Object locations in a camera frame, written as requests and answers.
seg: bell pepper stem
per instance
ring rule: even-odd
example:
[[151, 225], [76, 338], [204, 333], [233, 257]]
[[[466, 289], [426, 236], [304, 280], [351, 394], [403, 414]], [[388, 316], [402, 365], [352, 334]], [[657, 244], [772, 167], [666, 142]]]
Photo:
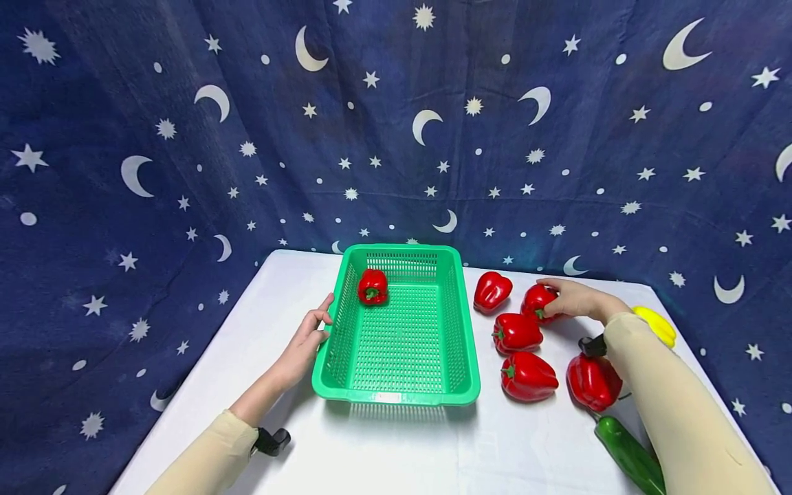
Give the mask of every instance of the bell pepper stem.
[[514, 365], [505, 367], [501, 369], [502, 373], [505, 373], [510, 379], [514, 378]]

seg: crescent moon print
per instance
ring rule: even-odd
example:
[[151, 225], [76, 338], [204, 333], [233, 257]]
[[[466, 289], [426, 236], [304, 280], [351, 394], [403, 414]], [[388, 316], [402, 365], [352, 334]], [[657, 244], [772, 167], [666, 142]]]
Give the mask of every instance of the crescent moon print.
[[792, 144], [784, 148], [784, 151], [779, 154], [779, 158], [775, 161], [775, 176], [779, 182], [784, 182], [784, 172], [789, 168], [792, 163]]
[[668, 43], [667, 47], [665, 47], [665, 52], [663, 52], [663, 67], [668, 70], [687, 69], [691, 65], [695, 65], [696, 63], [699, 63], [708, 56], [712, 55], [711, 51], [696, 57], [687, 56], [685, 53], [684, 44], [687, 35], [689, 35], [693, 28], [699, 25], [699, 22], [703, 20], [704, 17], [686, 25], [684, 28], [682, 28], [682, 31], [679, 31], [671, 39], [671, 42]]
[[588, 270], [578, 270], [575, 268], [575, 261], [577, 261], [577, 258], [581, 256], [582, 256], [581, 254], [578, 254], [577, 256], [573, 256], [566, 261], [566, 263], [564, 264], [564, 273], [566, 275], [568, 276], [583, 275], [588, 271]]
[[717, 277], [715, 277], [712, 285], [713, 289], [715, 290], [715, 297], [718, 298], [718, 301], [724, 304], [734, 304], [740, 300], [743, 292], [745, 292], [745, 276], [740, 275], [740, 281], [737, 282], [737, 285], [734, 286], [734, 288], [729, 289], [728, 291], [721, 287]]
[[124, 183], [130, 191], [142, 198], [154, 197], [153, 194], [148, 192], [143, 188], [142, 185], [140, 185], [140, 180], [138, 179], [138, 169], [143, 163], [150, 161], [151, 158], [133, 154], [130, 157], [126, 157], [124, 161], [121, 162], [121, 179], [124, 180]]
[[217, 106], [220, 107], [220, 122], [223, 122], [228, 117], [228, 112], [231, 109], [231, 104], [228, 101], [226, 92], [213, 84], [207, 84], [196, 93], [196, 99], [192, 103], [198, 103], [201, 98], [211, 98], [215, 101]]
[[308, 53], [308, 49], [305, 48], [305, 29], [307, 27], [308, 26], [303, 26], [297, 33], [297, 39], [295, 40], [295, 53], [297, 54], [297, 61], [301, 66], [303, 66], [303, 69], [310, 72], [316, 72], [318, 70], [322, 70], [325, 65], [327, 65], [327, 59], [316, 60], [314, 57], [310, 56], [310, 53]]
[[426, 146], [424, 144], [423, 132], [424, 126], [430, 120], [439, 120], [440, 122], [443, 121], [440, 115], [434, 110], [421, 110], [413, 119], [413, 137], [421, 146]]
[[444, 234], [450, 234], [451, 232], [453, 232], [454, 229], [456, 228], [456, 213], [454, 213], [451, 210], [448, 210], [448, 214], [451, 216], [451, 219], [448, 220], [448, 223], [446, 223], [441, 227], [438, 227], [437, 225], [432, 225], [432, 227], [435, 227], [435, 230], [437, 230], [438, 232], [442, 232]]
[[222, 234], [217, 234], [215, 239], [220, 240], [220, 242], [223, 244], [223, 254], [221, 254], [220, 258], [217, 260], [218, 263], [222, 263], [231, 255], [231, 243], [228, 242], [228, 238]]
[[539, 122], [542, 117], [544, 117], [544, 114], [547, 113], [547, 109], [550, 107], [550, 90], [545, 86], [537, 86], [525, 93], [517, 101], [527, 100], [528, 98], [535, 100], [536, 104], [539, 106], [539, 108], [536, 110], [536, 116], [529, 124], [533, 125]]
[[154, 393], [151, 395], [151, 399], [149, 399], [149, 406], [155, 411], [159, 411], [160, 413], [165, 410], [165, 408], [170, 403], [170, 399], [176, 395], [176, 391], [174, 390], [173, 393], [166, 398], [158, 398], [157, 391], [155, 390]]

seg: red bell pepper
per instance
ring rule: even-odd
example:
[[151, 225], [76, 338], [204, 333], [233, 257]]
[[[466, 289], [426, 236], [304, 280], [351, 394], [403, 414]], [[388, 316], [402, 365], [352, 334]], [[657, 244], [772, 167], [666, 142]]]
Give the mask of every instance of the red bell pepper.
[[613, 406], [622, 390], [622, 379], [611, 361], [583, 353], [569, 362], [566, 384], [576, 401], [596, 413]]
[[558, 293], [552, 287], [536, 284], [525, 292], [520, 313], [534, 318], [539, 323], [550, 323], [558, 316], [546, 317], [544, 307], [558, 299]]
[[541, 357], [530, 352], [515, 352], [503, 362], [501, 386], [512, 398], [522, 402], [542, 401], [555, 393], [555, 371]]
[[482, 314], [492, 314], [512, 293], [512, 281], [498, 272], [487, 272], [476, 284], [473, 308]]
[[495, 318], [493, 341], [501, 354], [533, 351], [544, 340], [539, 324], [519, 313], [503, 313]]
[[382, 304], [388, 299], [388, 279], [382, 270], [363, 272], [357, 284], [357, 298], [366, 306]]

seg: blue backdrop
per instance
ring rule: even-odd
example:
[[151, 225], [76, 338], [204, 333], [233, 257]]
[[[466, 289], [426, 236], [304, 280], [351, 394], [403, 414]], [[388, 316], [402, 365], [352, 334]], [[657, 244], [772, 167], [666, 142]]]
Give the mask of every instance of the blue backdrop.
[[268, 253], [357, 242], [651, 285], [792, 490], [790, 11], [3, 2], [0, 492], [105, 493]]

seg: human hand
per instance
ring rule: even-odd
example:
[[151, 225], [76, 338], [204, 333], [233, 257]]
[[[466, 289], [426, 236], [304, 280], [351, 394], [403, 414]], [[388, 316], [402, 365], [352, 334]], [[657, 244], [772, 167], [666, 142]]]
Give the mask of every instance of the human hand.
[[333, 324], [327, 312], [332, 302], [331, 292], [317, 309], [308, 311], [283, 354], [267, 371], [283, 391], [292, 388], [303, 378], [316, 359], [316, 348], [329, 337], [329, 333], [318, 327], [321, 322]]
[[556, 314], [587, 316], [605, 326], [612, 315], [631, 312], [621, 299], [572, 280], [541, 279], [536, 283], [552, 287], [559, 293], [558, 299], [545, 306], [544, 314], [547, 317]]

